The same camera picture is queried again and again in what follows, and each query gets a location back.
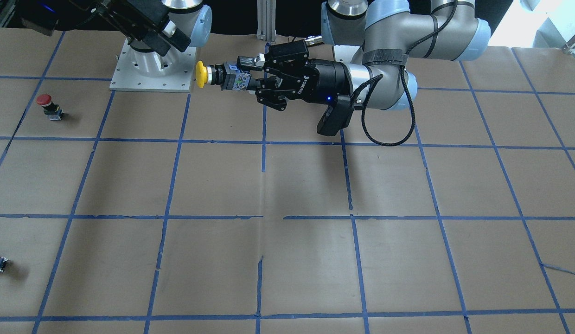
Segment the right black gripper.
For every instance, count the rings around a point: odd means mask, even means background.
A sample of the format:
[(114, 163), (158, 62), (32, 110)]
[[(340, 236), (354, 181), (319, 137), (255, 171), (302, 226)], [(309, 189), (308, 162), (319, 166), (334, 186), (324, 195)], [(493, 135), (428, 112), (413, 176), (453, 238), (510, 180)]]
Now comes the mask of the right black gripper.
[(71, 0), (79, 9), (95, 13), (127, 38), (143, 42), (165, 56), (171, 47), (186, 51), (191, 42), (169, 17), (171, 8), (160, 0)]

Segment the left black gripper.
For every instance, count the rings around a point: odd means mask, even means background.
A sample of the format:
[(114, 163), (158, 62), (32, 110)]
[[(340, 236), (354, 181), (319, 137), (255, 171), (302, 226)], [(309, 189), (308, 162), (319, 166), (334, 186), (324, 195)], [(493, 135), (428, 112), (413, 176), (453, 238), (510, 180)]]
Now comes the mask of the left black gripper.
[(285, 110), (289, 100), (331, 104), (339, 95), (352, 93), (345, 64), (311, 58), (305, 40), (271, 45), (255, 57), (239, 56), (236, 66), (240, 72), (267, 74), (267, 78), (243, 79), (241, 87), (254, 91), (259, 103), (279, 111)]

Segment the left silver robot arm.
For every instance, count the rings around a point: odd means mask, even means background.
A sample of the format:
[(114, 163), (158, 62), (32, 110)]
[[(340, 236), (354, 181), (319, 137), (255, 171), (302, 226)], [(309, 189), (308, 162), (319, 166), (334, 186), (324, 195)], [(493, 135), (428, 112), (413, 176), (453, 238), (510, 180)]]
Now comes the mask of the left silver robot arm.
[(409, 107), (417, 93), (406, 70), (410, 58), (475, 60), (487, 48), (491, 29), (475, 15), (473, 0), (433, 0), (430, 13), (411, 13), (406, 0), (329, 0), (321, 6), (321, 38), (327, 45), (356, 46), (351, 61), (311, 58), (306, 40), (269, 47), (255, 58), (239, 57), (241, 88), (282, 111), (289, 100), (327, 104), (330, 110), (367, 103), (374, 109)]

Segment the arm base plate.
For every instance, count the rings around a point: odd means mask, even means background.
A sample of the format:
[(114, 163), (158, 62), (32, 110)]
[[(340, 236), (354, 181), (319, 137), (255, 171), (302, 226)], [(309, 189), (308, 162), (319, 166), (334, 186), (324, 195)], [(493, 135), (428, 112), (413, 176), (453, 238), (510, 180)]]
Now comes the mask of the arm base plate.
[(114, 91), (190, 93), (199, 49), (174, 47), (165, 56), (141, 52), (125, 42), (109, 88)]

